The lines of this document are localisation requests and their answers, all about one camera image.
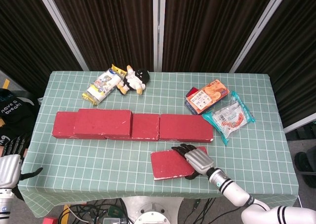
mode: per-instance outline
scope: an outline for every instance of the black bag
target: black bag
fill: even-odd
[[[11,91],[0,89],[0,117],[5,123],[0,127],[1,146],[22,134],[33,131],[37,114],[31,106],[14,96]]]

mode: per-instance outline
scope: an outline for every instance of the cookie package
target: cookie package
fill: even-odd
[[[93,105],[98,105],[118,83],[124,78],[126,71],[114,66],[102,73],[89,88],[83,92],[82,98],[90,101]]]
[[[219,79],[186,97],[185,105],[193,114],[202,114],[213,104],[229,94],[229,90]]]

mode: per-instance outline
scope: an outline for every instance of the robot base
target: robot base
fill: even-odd
[[[123,201],[135,224],[177,224],[183,198],[135,196]]]

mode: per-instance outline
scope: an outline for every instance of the black plush head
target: black plush head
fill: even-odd
[[[145,69],[138,69],[135,72],[135,76],[138,77],[144,84],[149,81],[149,73]]]

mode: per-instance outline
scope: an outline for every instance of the green tablecloth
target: green tablecloth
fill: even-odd
[[[57,111],[92,108],[81,94],[101,72],[53,72],[35,125],[23,173],[43,167],[42,173],[20,182],[19,188],[36,217],[54,206],[133,195],[208,198],[220,196],[205,177],[154,181],[150,153],[170,149],[178,142],[56,139],[51,132]],[[138,113],[190,114],[184,96],[219,79],[237,91],[256,118],[225,147],[217,132],[204,145],[230,178],[271,207],[293,205],[298,182],[277,111],[268,75],[226,73],[150,73],[142,96],[114,90],[97,108],[130,109]],[[218,102],[221,106],[228,96]]]

